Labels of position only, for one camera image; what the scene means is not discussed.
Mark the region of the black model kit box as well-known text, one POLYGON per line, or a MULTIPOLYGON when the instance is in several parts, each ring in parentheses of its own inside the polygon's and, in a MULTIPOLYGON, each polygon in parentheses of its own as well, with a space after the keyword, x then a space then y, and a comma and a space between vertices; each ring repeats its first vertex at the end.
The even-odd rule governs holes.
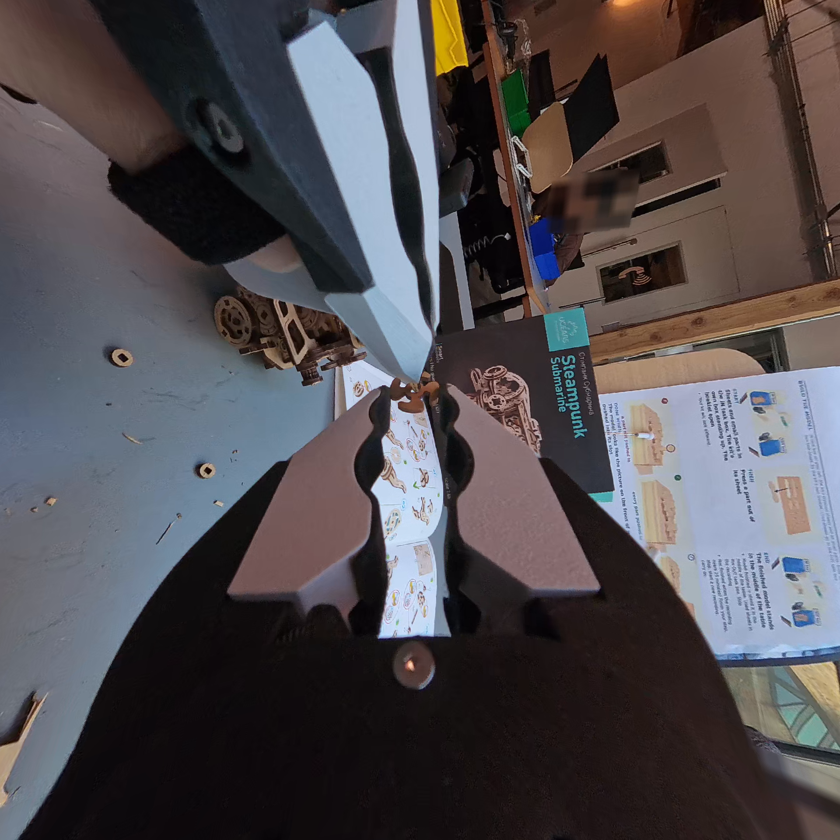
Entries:
POLYGON ((453 385, 598 502, 614 478, 583 308, 451 333, 429 372, 453 385))

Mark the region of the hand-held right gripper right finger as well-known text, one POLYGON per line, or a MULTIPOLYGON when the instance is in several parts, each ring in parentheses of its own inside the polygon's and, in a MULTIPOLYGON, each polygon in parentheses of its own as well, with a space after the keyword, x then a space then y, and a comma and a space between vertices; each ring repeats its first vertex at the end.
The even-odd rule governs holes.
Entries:
POLYGON ((442 387, 438 410, 450 633, 522 633, 540 604, 598 595, 540 458, 453 385, 442 387))

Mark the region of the wooden submarine model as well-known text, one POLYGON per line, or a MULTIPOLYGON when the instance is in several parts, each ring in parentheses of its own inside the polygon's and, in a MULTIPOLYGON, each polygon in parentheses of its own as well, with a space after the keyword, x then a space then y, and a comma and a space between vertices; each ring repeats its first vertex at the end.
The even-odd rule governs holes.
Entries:
POLYGON ((242 286, 216 300, 213 317, 218 334, 239 354, 260 355, 268 370, 296 370, 305 386, 366 358, 362 342, 338 316, 242 286))

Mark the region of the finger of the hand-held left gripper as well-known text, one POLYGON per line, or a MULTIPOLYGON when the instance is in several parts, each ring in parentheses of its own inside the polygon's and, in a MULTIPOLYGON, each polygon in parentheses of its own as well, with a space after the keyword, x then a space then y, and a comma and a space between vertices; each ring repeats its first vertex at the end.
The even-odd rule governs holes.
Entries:
POLYGON ((439 166, 434 29, 420 1, 349 2, 338 21, 374 83, 388 145, 397 230, 414 267, 423 316, 439 324, 439 166))
POLYGON ((288 45, 291 67, 372 279, 367 290, 326 293, 325 302, 387 371, 414 381, 435 332, 422 313, 417 276, 397 230, 374 83, 343 42, 338 21, 310 25, 288 45))

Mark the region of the illustrated instruction booklet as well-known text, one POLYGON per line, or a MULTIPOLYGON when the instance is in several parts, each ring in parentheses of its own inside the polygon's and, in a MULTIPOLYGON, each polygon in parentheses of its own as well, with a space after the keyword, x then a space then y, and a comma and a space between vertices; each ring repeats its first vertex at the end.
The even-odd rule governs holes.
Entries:
POLYGON ((444 507, 444 477, 427 410, 409 413, 393 401, 381 445, 384 466, 372 487, 387 579, 379 637, 431 637, 444 577, 432 541, 444 507))

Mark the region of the yellow plastic bin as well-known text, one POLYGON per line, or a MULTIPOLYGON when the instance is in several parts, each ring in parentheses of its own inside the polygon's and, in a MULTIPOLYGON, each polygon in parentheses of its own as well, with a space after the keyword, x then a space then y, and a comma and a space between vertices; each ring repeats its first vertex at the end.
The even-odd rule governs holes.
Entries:
POLYGON ((458 1, 430 1, 434 30, 436 71, 441 77, 469 64, 467 43, 458 1))

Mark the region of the black cloth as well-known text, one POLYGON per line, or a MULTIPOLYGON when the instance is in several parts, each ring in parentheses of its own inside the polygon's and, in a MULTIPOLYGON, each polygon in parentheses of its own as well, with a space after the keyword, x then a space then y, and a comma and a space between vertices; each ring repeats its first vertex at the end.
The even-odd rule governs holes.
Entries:
POLYGON ((563 104, 572 162, 577 162, 617 126, 613 81, 607 56, 597 55, 563 104))

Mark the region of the instruction poster on wooden board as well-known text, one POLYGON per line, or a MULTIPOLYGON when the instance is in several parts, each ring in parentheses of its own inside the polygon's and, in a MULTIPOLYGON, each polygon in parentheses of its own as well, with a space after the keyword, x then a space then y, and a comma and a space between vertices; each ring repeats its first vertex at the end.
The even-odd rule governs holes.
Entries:
POLYGON ((838 658, 839 370, 755 366, 715 350, 598 368, 602 506, 719 660, 838 658))

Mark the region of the small wooden propeller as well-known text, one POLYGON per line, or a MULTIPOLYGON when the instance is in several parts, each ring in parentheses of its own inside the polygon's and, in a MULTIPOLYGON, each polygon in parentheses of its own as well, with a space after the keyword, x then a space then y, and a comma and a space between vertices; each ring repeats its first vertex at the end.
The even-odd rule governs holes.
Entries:
POLYGON ((425 413, 429 406, 438 404, 440 384, 424 373, 420 381, 402 383, 394 379, 389 386, 391 400, 399 411, 406 414, 425 413))

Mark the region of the person's left hand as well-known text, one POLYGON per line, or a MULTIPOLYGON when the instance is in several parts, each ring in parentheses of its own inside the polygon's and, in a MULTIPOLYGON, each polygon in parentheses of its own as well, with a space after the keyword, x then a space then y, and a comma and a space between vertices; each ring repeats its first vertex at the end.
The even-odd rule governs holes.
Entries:
POLYGON ((2 1, 1 82, 127 173, 187 146, 89 2, 2 1))

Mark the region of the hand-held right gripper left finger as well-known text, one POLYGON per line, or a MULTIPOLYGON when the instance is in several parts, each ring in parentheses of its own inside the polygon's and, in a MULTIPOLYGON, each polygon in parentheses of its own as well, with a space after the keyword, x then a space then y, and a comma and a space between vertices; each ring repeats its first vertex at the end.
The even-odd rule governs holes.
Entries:
POLYGON ((241 603, 282 603, 304 618, 334 608, 377 637, 387 593, 380 504, 391 395, 374 389, 297 451, 228 586, 241 603))

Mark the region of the blue plastic bin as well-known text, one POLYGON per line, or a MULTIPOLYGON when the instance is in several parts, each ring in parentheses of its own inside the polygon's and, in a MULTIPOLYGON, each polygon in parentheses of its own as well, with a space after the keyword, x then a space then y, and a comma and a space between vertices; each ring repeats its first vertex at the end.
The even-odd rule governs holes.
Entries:
POLYGON ((557 231, 552 220, 545 216, 536 216, 528 227, 533 262, 546 286, 561 277, 557 250, 564 239, 565 234, 557 231))

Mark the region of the wooden board with white stand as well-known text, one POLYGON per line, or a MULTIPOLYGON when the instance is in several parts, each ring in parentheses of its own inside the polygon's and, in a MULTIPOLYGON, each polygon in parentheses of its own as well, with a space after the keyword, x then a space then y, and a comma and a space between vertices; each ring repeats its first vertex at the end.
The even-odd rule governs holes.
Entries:
POLYGON ((569 174, 574 163, 564 105, 556 101, 524 131, 510 139, 516 170, 534 195, 544 193, 569 174))

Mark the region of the slotted wooden lever piece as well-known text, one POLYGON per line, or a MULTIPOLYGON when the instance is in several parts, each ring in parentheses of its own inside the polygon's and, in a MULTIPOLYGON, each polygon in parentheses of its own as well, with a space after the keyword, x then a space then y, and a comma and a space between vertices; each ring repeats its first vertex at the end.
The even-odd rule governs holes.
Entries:
POLYGON ((1 744, 1 808, 5 807, 9 799, 7 790, 9 777, 47 696, 32 696, 24 723, 15 735, 9 736, 1 744))

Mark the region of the long wooden table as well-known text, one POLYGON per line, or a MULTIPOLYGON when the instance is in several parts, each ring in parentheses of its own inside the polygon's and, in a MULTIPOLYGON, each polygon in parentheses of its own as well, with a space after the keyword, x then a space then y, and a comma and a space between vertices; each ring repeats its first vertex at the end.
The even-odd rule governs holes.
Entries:
POLYGON ((500 144, 502 171, 507 185, 514 241, 517 245, 523 283, 523 292, 519 295, 520 302, 525 318, 530 318, 535 314, 544 316, 550 312, 550 301, 545 282, 534 261, 529 237, 531 198, 529 183, 524 174, 524 163, 518 158, 520 142, 519 138, 511 133, 501 86, 510 73, 502 53, 503 42, 499 36, 493 6, 489 1, 481 1, 480 5, 486 30, 486 43, 482 46, 482 54, 486 63, 486 75, 500 144))

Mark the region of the green plastic bin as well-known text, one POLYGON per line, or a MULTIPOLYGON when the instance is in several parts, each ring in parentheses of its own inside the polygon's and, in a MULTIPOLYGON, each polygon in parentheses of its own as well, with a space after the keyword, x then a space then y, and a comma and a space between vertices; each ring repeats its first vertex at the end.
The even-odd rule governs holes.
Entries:
POLYGON ((500 83, 500 90, 510 132, 521 139, 531 124, 529 95, 522 69, 515 69, 505 78, 500 83))

